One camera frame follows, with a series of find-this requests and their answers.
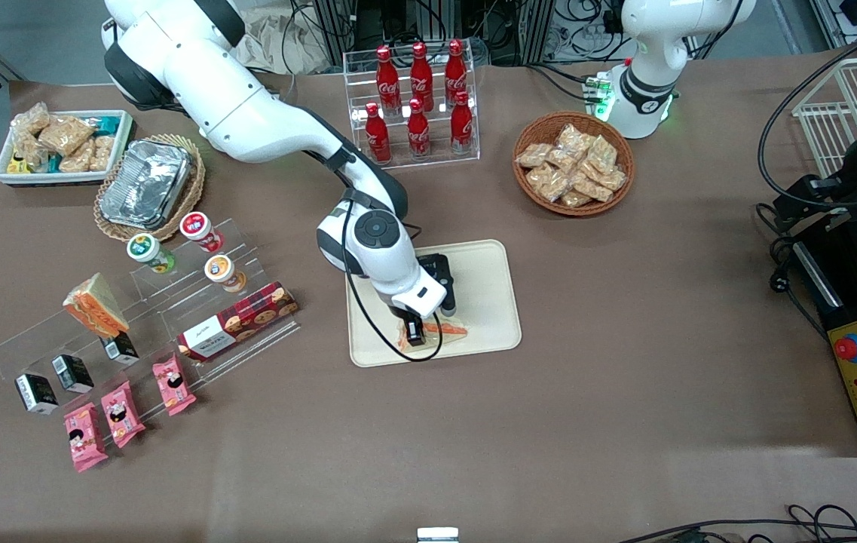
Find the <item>pink snack packet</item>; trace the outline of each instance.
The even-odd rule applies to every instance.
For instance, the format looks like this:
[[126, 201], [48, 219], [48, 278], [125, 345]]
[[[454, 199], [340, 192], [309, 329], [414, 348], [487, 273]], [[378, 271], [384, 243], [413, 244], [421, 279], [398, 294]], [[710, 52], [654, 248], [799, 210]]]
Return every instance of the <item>pink snack packet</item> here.
[[103, 437], [96, 429], [96, 406], [93, 403], [64, 416], [63, 424], [69, 433], [69, 452], [78, 474], [107, 459], [103, 452]]
[[167, 415], [174, 416], [197, 400], [197, 396], [187, 389], [183, 374], [176, 354], [166, 362], [153, 364], [153, 376], [157, 378], [157, 386], [160, 386], [160, 396], [167, 407]]
[[114, 436], [114, 443], [118, 447], [125, 446], [136, 434], [145, 430], [145, 426], [136, 416], [129, 381], [100, 398], [100, 405], [103, 406], [107, 423], [110, 424], [110, 432]]

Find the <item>table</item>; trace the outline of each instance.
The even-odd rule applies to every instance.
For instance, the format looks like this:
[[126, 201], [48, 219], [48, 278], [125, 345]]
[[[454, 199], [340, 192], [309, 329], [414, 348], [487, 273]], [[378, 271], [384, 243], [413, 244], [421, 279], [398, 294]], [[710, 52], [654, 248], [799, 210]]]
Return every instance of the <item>table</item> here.
[[[314, 243], [341, 183], [303, 155], [209, 152], [200, 208], [262, 247], [303, 303], [303, 330], [86, 474], [63, 431], [36, 424], [0, 381], [0, 543], [387, 542], [418, 526], [459, 526], [466, 542], [616, 541], [782, 518], [790, 502], [857, 516], [846, 395], [821, 338], [770, 292], [769, 237], [751, 219], [772, 199], [755, 167], [760, 128], [825, 58], [691, 64], [672, 117], [632, 142], [631, 195], [594, 219], [539, 209], [510, 168], [522, 127], [577, 104], [525, 69], [480, 69], [481, 161], [396, 175], [425, 227], [419, 245], [505, 244], [522, 344], [428, 364], [349, 360], [344, 284]], [[14, 111], [134, 112], [110, 87], [14, 83], [11, 96]], [[298, 78], [298, 101], [346, 130], [338, 76]], [[180, 115], [134, 114], [138, 137], [198, 139]], [[775, 129], [777, 179], [810, 171], [801, 142], [792, 120]], [[94, 192], [0, 183], [0, 342], [94, 272], [134, 267], [94, 226]]]

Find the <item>floor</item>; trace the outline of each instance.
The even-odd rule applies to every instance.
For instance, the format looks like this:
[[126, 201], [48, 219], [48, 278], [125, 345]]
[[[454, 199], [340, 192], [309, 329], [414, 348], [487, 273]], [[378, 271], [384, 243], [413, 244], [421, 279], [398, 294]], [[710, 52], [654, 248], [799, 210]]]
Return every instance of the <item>floor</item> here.
[[[252, 4], [255, 0], [246, 0]], [[791, 54], [780, 30], [775, 5], [780, 3], [800, 52], [827, 47], [807, 0], [757, 0], [749, 20], [734, 26], [712, 53], [713, 58]], [[57, 84], [109, 83], [101, 59], [97, 27], [109, 15], [96, 1], [44, 0], [36, 3], [0, 0], [0, 54], [26, 78]], [[8, 95], [0, 90], [0, 145], [7, 133]]]

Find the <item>sandwich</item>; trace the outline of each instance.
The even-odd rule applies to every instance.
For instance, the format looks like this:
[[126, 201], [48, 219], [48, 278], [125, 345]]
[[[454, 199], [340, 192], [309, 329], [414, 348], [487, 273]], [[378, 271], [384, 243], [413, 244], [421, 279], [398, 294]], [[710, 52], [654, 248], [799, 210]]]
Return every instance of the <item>sandwich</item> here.
[[103, 338], [117, 337], [130, 329], [110, 285], [99, 272], [70, 291], [63, 300], [63, 309]]

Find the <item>wicker basket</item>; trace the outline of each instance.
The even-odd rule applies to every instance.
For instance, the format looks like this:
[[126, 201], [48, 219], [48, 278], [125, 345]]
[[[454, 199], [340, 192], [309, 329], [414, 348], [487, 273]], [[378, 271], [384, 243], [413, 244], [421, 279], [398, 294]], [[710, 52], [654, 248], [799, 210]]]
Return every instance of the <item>wicker basket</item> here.
[[100, 186], [100, 190], [96, 193], [96, 201], [93, 203], [93, 218], [96, 220], [96, 226], [104, 234], [115, 240], [129, 241], [136, 234], [142, 233], [153, 234], [160, 241], [173, 237], [180, 230], [180, 219], [183, 219], [184, 216], [187, 216], [187, 213], [190, 213], [194, 209], [194, 206], [200, 200], [201, 193], [204, 192], [204, 161], [200, 158], [200, 151], [197, 150], [194, 142], [174, 134], [154, 135], [145, 139], [158, 143], [169, 143], [170, 145], [177, 145], [177, 147], [186, 149], [187, 152], [190, 152], [191, 158], [194, 159], [194, 165], [191, 166], [190, 176], [188, 176], [187, 181], [184, 183], [184, 188], [181, 190], [179, 200], [176, 204], [176, 210], [174, 210], [170, 220], [157, 230], [149, 231], [125, 226], [124, 224], [114, 224], [107, 221], [107, 219], [103, 219], [103, 213], [100, 212], [100, 201], [103, 199], [103, 193], [117, 179], [117, 174], [121, 171], [121, 166], [124, 165], [122, 159], [117, 162], [114, 169], [111, 169], [110, 174], [107, 175], [107, 179], [104, 179], [103, 185]]
[[[521, 155], [522, 151], [525, 151], [525, 148], [531, 144], [555, 144], [556, 137], [559, 137], [559, 134], [562, 132], [562, 127], [569, 123], [579, 128], [583, 133], [603, 135], [615, 147], [615, 150], [618, 151], [617, 165], [625, 173], [626, 183], [621, 189], [615, 192], [615, 195], [612, 195], [612, 199], [608, 202], [589, 202], [584, 206], [566, 207], [542, 199], [525, 179], [525, 172], [527, 170], [522, 168], [518, 162], [515, 162], [515, 157]], [[565, 214], [566, 216], [591, 216], [591, 214], [603, 213], [626, 197], [629, 189], [632, 187], [632, 180], [635, 178], [635, 162], [632, 160], [632, 149], [629, 147], [628, 142], [626, 142], [626, 138], [622, 137], [622, 134], [618, 133], [609, 124], [586, 113], [576, 111], [556, 111], [556, 113], [549, 113], [544, 117], [539, 117], [535, 121], [532, 121], [531, 124], [525, 127], [522, 133], [519, 134], [518, 141], [515, 141], [515, 152], [512, 155], [512, 169], [515, 171], [515, 180], [519, 182], [519, 186], [521, 186], [529, 198], [547, 210], [553, 210], [553, 212]]]

